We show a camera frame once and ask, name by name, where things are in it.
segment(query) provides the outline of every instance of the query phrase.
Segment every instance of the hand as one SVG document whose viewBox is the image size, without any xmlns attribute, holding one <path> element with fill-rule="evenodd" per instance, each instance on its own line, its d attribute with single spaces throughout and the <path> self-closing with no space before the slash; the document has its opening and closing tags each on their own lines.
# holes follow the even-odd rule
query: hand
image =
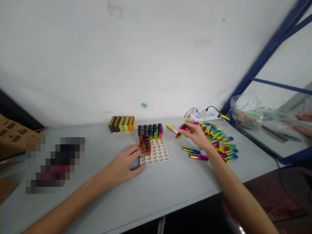
<svg viewBox="0 0 312 234">
<path fill-rule="evenodd" d="M 309 111 L 299 112 L 299 114 L 296 115 L 296 118 L 301 121 L 312 122 L 312 112 Z"/>
<path fill-rule="evenodd" d="M 135 170 L 129 169 L 131 163 L 138 157 L 143 157 L 141 147 L 139 145 L 131 145 L 97 173 L 95 178 L 97 184 L 103 189 L 101 193 L 140 174 L 146 165 L 139 166 Z"/>
<path fill-rule="evenodd" d="M 192 124 L 189 122 L 186 122 L 185 124 L 188 126 L 187 129 L 179 129 L 179 133 L 183 134 L 187 138 L 190 138 L 199 148 L 203 149 L 204 146 L 211 145 L 210 141 L 207 139 L 204 132 L 202 131 L 200 125 Z"/>
</svg>

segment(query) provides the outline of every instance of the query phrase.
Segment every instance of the cardboard box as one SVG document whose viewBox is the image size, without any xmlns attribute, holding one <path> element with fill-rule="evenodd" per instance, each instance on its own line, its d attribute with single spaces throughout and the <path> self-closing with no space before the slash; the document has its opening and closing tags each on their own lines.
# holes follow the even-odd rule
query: cardboard box
<svg viewBox="0 0 312 234">
<path fill-rule="evenodd" d="M 25 152 L 27 137 L 42 135 L 0 115 L 0 161 Z"/>
</svg>

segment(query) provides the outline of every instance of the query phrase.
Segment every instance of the power strip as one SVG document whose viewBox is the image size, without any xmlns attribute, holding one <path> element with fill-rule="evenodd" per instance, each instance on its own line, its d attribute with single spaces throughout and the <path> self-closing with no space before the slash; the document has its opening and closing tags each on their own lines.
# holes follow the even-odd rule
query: power strip
<svg viewBox="0 0 312 234">
<path fill-rule="evenodd" d="M 205 109 L 202 109 L 200 114 L 191 113 L 191 115 L 189 116 L 189 119 L 192 121 L 196 121 L 196 122 L 204 122 L 204 121 L 221 119 L 221 117 L 218 118 L 218 115 L 219 113 L 216 110 L 206 111 Z"/>
</svg>

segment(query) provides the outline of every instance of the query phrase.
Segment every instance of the green mark on wall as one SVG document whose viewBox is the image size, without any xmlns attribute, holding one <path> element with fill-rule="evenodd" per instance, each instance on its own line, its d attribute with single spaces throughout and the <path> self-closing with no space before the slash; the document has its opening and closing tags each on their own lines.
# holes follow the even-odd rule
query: green mark on wall
<svg viewBox="0 0 312 234">
<path fill-rule="evenodd" d="M 143 109 L 145 109 L 145 108 L 147 108 L 147 104 L 148 104 L 148 102 L 147 102 L 147 103 L 142 103 L 142 104 L 141 104 L 141 107 L 142 107 Z"/>
</svg>

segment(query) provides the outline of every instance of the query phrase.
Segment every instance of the white wall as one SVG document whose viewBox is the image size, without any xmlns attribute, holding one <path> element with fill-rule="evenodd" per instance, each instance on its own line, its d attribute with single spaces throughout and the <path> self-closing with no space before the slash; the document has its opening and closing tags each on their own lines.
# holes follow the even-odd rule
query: white wall
<svg viewBox="0 0 312 234">
<path fill-rule="evenodd" d="M 220 108 L 295 2 L 0 0 L 0 87 L 45 126 Z"/>
</svg>

